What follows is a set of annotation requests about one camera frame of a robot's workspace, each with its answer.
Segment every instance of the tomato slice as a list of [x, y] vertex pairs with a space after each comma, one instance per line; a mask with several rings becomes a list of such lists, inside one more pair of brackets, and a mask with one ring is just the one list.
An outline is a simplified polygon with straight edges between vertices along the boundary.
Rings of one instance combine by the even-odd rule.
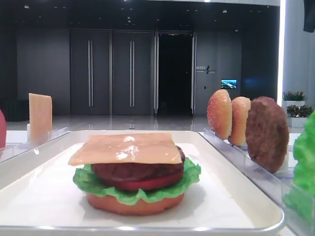
[[184, 170], [180, 170], [174, 174], [146, 179], [143, 181], [115, 181], [102, 179], [102, 181], [110, 186], [114, 186], [117, 189], [121, 190], [129, 190], [129, 191], [137, 191], [139, 189], [142, 190], [152, 190], [158, 188], [164, 188], [171, 186], [177, 182], [179, 182], [183, 178]]

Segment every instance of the small screen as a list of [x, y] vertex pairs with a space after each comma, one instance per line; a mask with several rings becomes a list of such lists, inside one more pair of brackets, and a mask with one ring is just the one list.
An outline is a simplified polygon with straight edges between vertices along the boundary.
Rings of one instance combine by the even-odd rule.
[[236, 89], [237, 80], [221, 80], [221, 89]]

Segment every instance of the open doorway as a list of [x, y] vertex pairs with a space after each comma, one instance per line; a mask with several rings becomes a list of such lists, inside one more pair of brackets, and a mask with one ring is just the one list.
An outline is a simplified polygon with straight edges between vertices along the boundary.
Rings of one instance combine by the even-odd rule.
[[192, 33], [160, 33], [157, 115], [192, 115]]

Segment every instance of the double door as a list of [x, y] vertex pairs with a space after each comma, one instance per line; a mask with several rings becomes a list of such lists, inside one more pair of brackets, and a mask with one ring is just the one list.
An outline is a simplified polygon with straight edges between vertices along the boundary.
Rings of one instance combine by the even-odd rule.
[[150, 115], [150, 32], [113, 32], [113, 114]]
[[104, 30], [71, 31], [71, 113], [110, 114], [109, 36]]

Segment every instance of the glossy floor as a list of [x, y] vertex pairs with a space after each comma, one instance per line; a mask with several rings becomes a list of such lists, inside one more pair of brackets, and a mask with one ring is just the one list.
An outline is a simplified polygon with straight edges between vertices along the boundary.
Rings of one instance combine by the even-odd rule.
[[[8, 130], [26, 130], [29, 122], [8, 122]], [[68, 130], [192, 130], [208, 128], [205, 116], [54, 116], [54, 129]], [[290, 133], [302, 133], [303, 128], [289, 128]]]

